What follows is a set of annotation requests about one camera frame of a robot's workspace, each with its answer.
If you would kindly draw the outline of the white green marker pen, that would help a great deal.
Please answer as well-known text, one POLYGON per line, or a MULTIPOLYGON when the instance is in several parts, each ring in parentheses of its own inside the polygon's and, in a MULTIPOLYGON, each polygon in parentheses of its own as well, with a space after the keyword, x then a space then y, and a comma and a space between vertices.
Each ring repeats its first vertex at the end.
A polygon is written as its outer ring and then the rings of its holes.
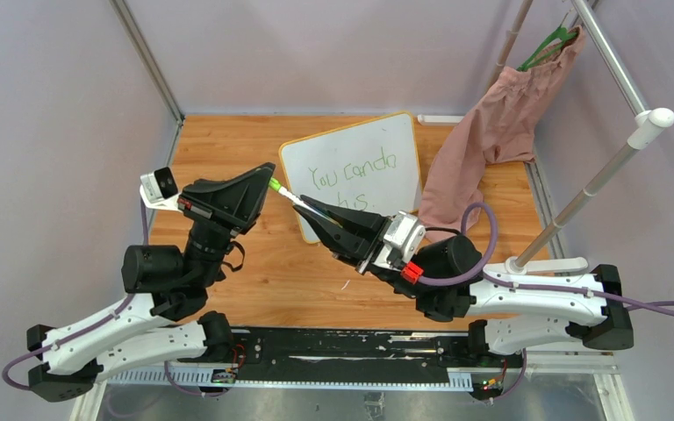
POLYGON ((290 192, 288 189, 286 189, 284 186, 281 186, 278 190, 277 193, 280 194, 281 196, 285 197, 289 201, 291 201, 294 205, 310 210, 310 211, 315 211, 313 207, 311 207, 308 203, 304 202, 300 197, 296 196, 292 192, 290 192))

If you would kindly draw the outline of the green marker cap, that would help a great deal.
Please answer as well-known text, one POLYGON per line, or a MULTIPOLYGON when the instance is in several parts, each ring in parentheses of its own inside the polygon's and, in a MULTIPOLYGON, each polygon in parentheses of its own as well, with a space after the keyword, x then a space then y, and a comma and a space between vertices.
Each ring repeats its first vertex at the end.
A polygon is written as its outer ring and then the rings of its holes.
POLYGON ((282 185, 277 179, 271 178, 269 180, 269 187, 273 189, 275 192, 279 192, 280 189, 282 188, 282 185))

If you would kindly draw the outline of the yellow-framed whiteboard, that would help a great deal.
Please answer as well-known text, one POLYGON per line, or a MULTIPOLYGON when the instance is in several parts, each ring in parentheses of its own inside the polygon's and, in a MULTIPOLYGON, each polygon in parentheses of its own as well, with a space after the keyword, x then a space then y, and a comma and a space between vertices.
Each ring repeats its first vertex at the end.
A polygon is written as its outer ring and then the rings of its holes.
POLYGON ((421 199, 415 118, 398 112, 280 146, 283 184, 296 196, 392 216, 421 199))

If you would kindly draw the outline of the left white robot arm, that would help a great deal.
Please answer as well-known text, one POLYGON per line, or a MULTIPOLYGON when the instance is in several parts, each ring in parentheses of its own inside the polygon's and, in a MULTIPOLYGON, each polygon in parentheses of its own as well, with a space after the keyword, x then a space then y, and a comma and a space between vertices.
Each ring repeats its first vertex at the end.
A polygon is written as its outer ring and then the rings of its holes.
POLYGON ((243 347, 226 316, 204 306, 208 288, 236 271, 226 257, 255 225, 275 169, 265 162, 229 180, 199 179, 185 187, 176 185, 169 168, 143 175, 140 197, 147 207, 191 221, 186 245, 129 246, 123 299, 71 325, 30 328, 27 345, 39 365, 30 369, 27 388, 48 402, 64 402, 158 362, 239 364, 243 347))

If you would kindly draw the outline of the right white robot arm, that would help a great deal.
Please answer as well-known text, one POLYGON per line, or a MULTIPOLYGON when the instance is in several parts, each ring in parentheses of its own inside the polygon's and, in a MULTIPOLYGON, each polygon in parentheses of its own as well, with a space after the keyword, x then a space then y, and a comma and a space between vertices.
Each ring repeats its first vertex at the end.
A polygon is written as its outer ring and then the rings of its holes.
POLYGON ((488 254, 474 247, 463 228, 427 244, 430 228, 403 211, 386 217, 308 196, 297 198, 294 208, 336 260, 412 299, 426 318, 468 318, 466 354, 478 366, 556 342, 597 351, 634 345, 614 266, 584 275, 515 275, 490 268, 488 254))

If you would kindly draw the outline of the pink cloth shorts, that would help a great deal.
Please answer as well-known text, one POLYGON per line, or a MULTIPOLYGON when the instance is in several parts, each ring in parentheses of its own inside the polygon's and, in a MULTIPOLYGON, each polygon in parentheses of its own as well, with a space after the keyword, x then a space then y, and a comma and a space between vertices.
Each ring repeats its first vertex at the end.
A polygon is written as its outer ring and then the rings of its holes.
POLYGON ((435 155, 419 206, 419 219, 433 227, 430 238, 458 229, 472 203, 484 199, 480 183, 487 166, 534 160, 535 127, 553 103, 583 50, 581 26, 558 53, 526 71, 506 67, 452 130, 435 155))

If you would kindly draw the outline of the green clothes hanger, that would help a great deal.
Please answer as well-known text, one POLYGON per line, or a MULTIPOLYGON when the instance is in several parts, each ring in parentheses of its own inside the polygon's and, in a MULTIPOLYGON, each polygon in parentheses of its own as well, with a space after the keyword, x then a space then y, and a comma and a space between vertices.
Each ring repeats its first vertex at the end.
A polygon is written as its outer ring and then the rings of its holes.
POLYGON ((577 29, 568 29, 562 25, 558 26, 544 39, 535 51, 516 68, 516 70, 519 72, 526 72, 532 67, 543 64, 554 55, 560 53, 561 50, 577 36, 577 29))

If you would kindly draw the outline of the white metal clothes rack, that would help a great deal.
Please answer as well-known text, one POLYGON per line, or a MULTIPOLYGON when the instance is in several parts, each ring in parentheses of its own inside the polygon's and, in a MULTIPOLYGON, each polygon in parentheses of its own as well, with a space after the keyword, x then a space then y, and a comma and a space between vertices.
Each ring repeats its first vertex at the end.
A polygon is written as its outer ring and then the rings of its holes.
POLYGON ((643 283, 674 277, 674 1, 578 1, 589 44, 536 130, 550 203, 599 170, 567 252, 643 283))

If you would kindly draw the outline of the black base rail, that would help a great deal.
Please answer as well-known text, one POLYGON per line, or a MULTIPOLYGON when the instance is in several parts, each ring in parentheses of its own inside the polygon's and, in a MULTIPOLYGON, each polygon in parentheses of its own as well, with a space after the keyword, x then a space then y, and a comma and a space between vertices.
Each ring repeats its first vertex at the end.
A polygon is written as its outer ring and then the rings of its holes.
POLYGON ((494 400, 518 385, 525 359, 499 356, 467 332, 247 326, 221 359, 174 357, 169 378, 192 391, 332 389, 466 392, 494 400))

